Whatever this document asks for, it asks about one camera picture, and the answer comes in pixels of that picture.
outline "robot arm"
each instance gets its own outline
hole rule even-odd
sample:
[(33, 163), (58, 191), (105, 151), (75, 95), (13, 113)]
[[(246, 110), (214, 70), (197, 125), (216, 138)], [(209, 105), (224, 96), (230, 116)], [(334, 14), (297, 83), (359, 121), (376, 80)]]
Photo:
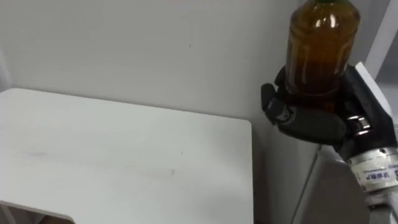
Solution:
[(280, 132), (333, 146), (366, 193), (371, 223), (398, 220), (398, 152), (391, 109), (359, 63), (348, 66), (334, 113), (283, 102), (284, 68), (261, 88), (262, 109)]

